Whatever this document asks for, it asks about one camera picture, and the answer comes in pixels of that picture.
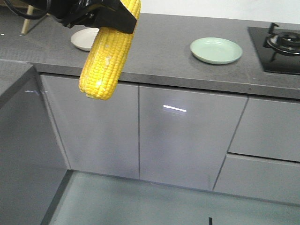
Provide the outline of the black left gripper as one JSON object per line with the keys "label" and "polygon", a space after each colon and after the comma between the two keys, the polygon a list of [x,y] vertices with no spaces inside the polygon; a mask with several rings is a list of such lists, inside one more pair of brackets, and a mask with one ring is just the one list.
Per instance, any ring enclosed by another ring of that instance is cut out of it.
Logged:
{"label": "black left gripper", "polygon": [[135,30],[137,18],[122,2],[101,0],[52,0],[50,15],[63,26],[108,27],[126,34]]}

